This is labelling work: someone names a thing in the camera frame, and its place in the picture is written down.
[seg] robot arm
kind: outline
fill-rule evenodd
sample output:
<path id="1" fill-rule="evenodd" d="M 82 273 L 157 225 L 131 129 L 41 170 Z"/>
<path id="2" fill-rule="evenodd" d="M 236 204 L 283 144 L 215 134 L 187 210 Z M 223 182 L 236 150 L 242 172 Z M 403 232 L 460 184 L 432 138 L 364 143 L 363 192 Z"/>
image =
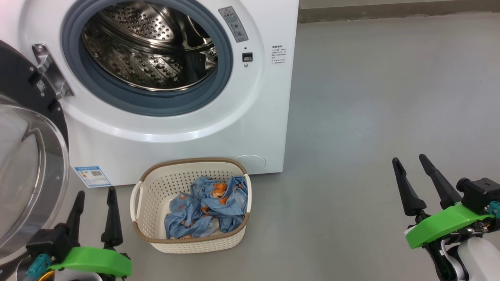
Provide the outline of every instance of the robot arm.
<path id="1" fill-rule="evenodd" d="M 109 187 L 106 227 L 101 236 L 104 248 L 80 246 L 80 215 L 84 211 L 85 193 L 76 196 L 66 223 L 53 229 L 40 229 L 26 244 L 33 261 L 24 280 L 46 280 L 54 271 L 54 280 L 115 281 L 132 274 L 132 262 L 115 247 L 123 243 L 117 192 Z"/>
<path id="2" fill-rule="evenodd" d="M 500 229 L 500 185 L 488 178 L 463 178 L 457 184 L 457 189 L 464 193 L 462 198 L 427 156 L 421 154 L 419 158 L 441 198 L 443 211 L 435 215 L 424 212 L 427 205 L 408 182 L 399 159 L 394 158 L 392 166 L 404 213 L 415 216 L 416 222 L 405 232 L 408 244 L 429 253 L 441 281 L 498 280 L 500 252 L 482 237 Z M 451 244 L 460 245 L 447 249 Z"/>

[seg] plastic basket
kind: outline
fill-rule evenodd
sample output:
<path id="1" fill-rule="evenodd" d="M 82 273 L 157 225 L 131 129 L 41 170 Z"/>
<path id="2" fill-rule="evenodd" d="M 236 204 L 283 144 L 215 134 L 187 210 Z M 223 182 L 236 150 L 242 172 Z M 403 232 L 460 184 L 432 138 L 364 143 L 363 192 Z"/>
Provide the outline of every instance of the plastic basket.
<path id="1" fill-rule="evenodd" d="M 226 182 L 240 175 L 244 175 L 248 187 L 248 202 L 243 223 L 237 229 L 207 237 L 167 239 L 164 220 L 170 213 L 173 198 L 181 192 L 190 193 L 190 186 L 198 177 Z M 240 163 L 226 158 L 194 158 L 157 164 L 142 175 L 130 197 L 130 217 L 137 235 L 157 250 L 171 254 L 213 252 L 236 246 L 245 235 L 251 208 L 250 177 Z"/>

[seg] blue printed fabric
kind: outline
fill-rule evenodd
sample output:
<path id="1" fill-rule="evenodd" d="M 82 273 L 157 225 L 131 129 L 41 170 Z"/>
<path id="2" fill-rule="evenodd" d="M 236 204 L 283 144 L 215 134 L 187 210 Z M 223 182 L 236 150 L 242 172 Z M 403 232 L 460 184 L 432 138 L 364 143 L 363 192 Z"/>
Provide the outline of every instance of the blue printed fabric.
<path id="1" fill-rule="evenodd" d="M 231 232 L 242 224 L 247 200 L 243 176 L 227 183 L 201 176 L 191 185 L 191 194 L 183 192 L 170 202 L 171 213 L 165 218 L 167 239 L 206 237 L 217 228 Z"/>

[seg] basket handle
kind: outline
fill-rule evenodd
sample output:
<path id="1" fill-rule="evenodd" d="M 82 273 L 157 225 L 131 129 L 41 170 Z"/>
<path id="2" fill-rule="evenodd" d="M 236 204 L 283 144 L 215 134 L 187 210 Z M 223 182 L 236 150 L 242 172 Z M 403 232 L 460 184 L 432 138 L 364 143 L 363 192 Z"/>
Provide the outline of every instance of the basket handle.
<path id="1" fill-rule="evenodd" d="M 250 213 L 252 208 L 252 182 L 248 174 L 245 174 L 246 188 L 248 189 L 247 199 L 246 199 L 246 212 Z"/>
<path id="2" fill-rule="evenodd" d="M 136 198 L 137 193 L 140 192 L 139 195 L 139 204 L 137 205 L 137 213 L 135 211 L 136 208 Z M 143 182 L 139 181 L 132 189 L 132 194 L 130 195 L 130 218 L 132 222 L 137 221 L 139 218 L 139 212 L 141 211 L 141 203 L 143 201 Z"/>

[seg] front-loading washing machine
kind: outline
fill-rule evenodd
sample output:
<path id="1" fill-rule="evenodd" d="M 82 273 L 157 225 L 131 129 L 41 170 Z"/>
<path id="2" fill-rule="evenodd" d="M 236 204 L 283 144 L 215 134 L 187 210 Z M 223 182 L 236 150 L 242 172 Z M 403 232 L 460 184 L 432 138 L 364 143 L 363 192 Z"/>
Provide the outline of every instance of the front-loading washing machine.
<path id="1" fill-rule="evenodd" d="M 47 112 L 63 113 L 71 166 L 93 172 L 90 187 L 186 158 L 275 173 L 298 2 L 2 0 L 0 41 L 33 63 L 26 82 L 40 96 L 55 91 Z"/>

